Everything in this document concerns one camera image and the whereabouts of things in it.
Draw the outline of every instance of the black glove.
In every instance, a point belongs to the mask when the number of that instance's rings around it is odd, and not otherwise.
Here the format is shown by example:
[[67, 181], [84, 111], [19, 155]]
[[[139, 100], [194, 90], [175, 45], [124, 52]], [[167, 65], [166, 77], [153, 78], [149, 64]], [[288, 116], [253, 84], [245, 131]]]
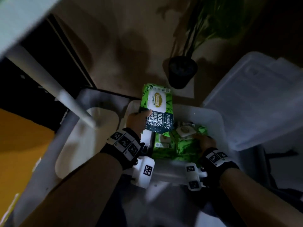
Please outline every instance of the black glove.
[[130, 128], [116, 131], [108, 138], [100, 153], [107, 153], [117, 159], [122, 169], [132, 168], [137, 164], [144, 143], [140, 143], [138, 135]]
[[198, 162], [207, 172], [208, 176], [203, 180], [207, 187], [218, 187], [220, 176], [228, 168], [239, 169], [224, 152], [214, 147], [208, 148]]

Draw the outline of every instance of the hand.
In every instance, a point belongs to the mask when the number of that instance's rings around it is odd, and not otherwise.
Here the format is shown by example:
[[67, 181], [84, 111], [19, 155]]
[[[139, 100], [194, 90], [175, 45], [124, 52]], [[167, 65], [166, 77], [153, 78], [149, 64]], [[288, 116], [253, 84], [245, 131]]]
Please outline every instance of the hand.
[[126, 127], [132, 129], [141, 139], [141, 133], [145, 129], [146, 117], [152, 113], [152, 110], [142, 111], [141, 113], [132, 113], [128, 116]]
[[199, 153], [199, 156], [202, 157], [204, 151], [206, 151], [208, 148], [217, 147], [216, 140], [214, 140], [212, 137], [207, 136], [207, 135], [202, 135], [202, 134], [194, 134], [192, 135], [193, 138], [198, 139], [200, 142], [200, 148], [201, 148], [201, 153]]

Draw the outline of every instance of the yellow object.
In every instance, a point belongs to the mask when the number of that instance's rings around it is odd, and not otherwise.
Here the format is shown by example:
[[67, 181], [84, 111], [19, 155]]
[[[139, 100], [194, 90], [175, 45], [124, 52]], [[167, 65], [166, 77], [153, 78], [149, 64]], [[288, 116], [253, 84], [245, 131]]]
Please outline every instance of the yellow object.
[[52, 130], [0, 109], [0, 219], [53, 138]]

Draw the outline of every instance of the black plant pot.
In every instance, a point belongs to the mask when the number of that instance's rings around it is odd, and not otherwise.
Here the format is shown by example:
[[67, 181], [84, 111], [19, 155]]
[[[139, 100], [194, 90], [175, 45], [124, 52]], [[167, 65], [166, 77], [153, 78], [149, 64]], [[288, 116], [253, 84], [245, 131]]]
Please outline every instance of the black plant pot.
[[197, 63], [191, 58], [178, 56], [169, 61], [169, 84], [176, 89], [184, 88], [198, 70]]

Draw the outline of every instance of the wet wipes package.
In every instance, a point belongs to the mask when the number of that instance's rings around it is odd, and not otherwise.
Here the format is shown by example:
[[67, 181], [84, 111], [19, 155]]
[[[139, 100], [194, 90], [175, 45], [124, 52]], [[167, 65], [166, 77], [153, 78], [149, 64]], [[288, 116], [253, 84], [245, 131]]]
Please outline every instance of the wet wipes package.
[[169, 136], [174, 122], [170, 89], [156, 84], [144, 85], [140, 111], [149, 109], [153, 112], [147, 117], [145, 128]]

